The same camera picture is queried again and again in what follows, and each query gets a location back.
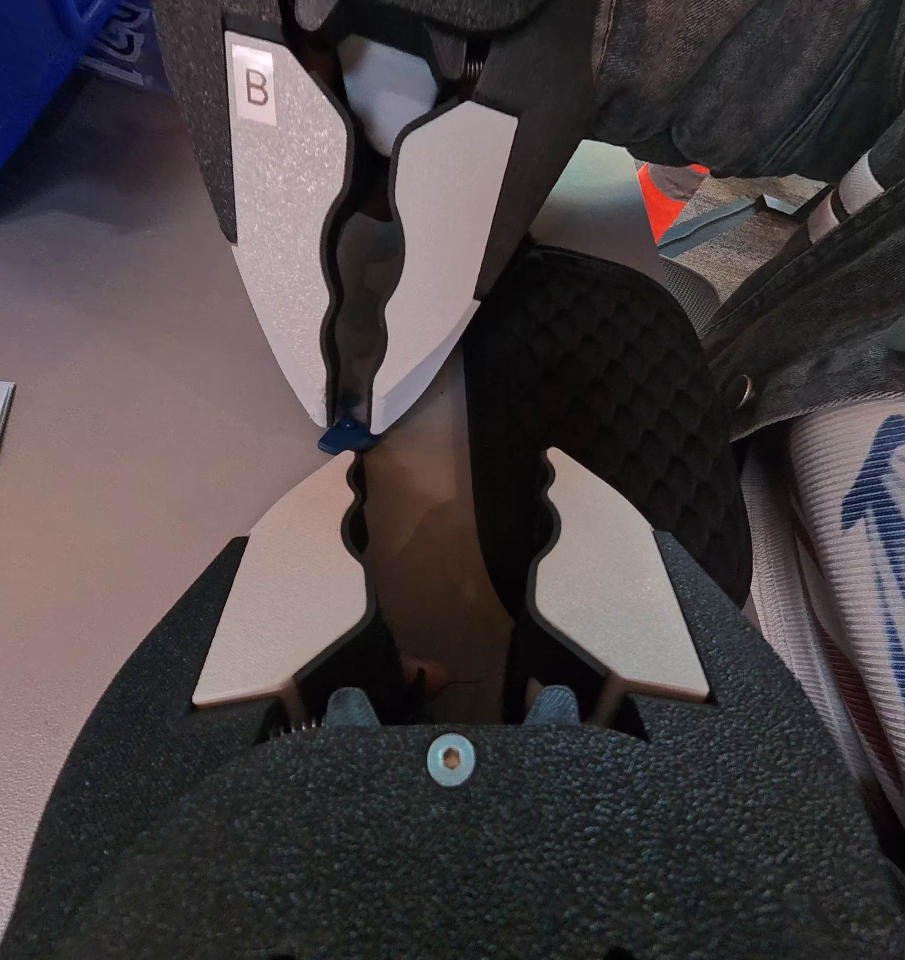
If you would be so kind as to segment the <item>blue plastic bin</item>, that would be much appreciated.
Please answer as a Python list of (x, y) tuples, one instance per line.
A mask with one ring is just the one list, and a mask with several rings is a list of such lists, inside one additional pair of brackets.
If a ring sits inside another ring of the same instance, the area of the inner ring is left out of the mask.
[(118, 3), (0, 1), (0, 172)]

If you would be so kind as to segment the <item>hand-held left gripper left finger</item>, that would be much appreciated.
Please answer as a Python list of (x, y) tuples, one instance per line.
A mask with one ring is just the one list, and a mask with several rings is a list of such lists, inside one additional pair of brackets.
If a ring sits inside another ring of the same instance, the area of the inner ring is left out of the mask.
[(320, 710), (318, 670), (373, 612), (349, 534), (362, 459), (340, 453), (254, 524), (192, 693), (198, 709), (278, 697)]

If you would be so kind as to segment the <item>clear plastic bag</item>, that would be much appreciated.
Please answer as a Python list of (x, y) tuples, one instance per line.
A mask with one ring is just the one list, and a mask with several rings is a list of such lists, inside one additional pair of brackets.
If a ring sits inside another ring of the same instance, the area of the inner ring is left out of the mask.
[(151, 3), (118, 2), (80, 58), (79, 67), (134, 90), (171, 95)]

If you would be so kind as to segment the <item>person's pale striped shirt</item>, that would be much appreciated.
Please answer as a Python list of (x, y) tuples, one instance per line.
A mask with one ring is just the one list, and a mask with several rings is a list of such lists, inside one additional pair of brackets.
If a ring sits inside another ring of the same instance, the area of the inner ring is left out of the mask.
[(758, 627), (849, 766), (905, 913), (905, 398), (745, 443)]

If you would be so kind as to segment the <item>person's dark jacket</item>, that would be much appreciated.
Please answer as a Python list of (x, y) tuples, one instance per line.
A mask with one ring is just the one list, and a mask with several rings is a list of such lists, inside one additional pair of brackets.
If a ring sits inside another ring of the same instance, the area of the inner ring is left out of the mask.
[(731, 440), (857, 402), (905, 399), (905, 110), (772, 260), (713, 316), (703, 348)]

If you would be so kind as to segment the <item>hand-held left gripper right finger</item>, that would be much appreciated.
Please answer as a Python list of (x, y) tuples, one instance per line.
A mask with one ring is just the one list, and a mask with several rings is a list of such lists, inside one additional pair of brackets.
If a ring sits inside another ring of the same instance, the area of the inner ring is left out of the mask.
[(627, 695), (704, 704), (710, 696), (651, 524), (557, 447), (543, 454), (551, 529), (533, 559), (531, 676), (571, 690), (580, 717), (609, 726)]

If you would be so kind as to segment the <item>orange traffic cone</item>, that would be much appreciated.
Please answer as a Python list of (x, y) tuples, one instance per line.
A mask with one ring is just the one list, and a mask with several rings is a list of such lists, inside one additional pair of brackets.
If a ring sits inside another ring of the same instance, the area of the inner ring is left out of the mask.
[(709, 168), (700, 164), (667, 166), (644, 162), (638, 168), (638, 183), (656, 243), (709, 175)]

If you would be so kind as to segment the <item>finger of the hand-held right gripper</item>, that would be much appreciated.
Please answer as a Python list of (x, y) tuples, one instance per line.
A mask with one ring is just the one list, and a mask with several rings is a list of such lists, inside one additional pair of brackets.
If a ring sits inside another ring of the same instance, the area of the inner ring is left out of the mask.
[(331, 414), (338, 309), (333, 222), (352, 177), (353, 130), (322, 80), (270, 39), (224, 32), (233, 256), (278, 366), (319, 426)]
[(390, 202), (402, 263), (383, 308), (385, 354), (370, 430), (387, 431), (429, 387), (479, 300), (476, 288), (518, 120), (477, 102), (405, 128), (391, 161)]

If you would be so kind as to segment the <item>dark blue quarter-round brick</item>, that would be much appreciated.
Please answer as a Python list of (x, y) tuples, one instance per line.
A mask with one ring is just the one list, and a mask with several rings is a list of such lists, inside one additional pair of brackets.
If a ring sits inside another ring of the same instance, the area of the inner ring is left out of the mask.
[(351, 415), (343, 415), (326, 429), (317, 447), (330, 456), (346, 451), (363, 453), (374, 449), (381, 439), (382, 436), (372, 433), (362, 421)]

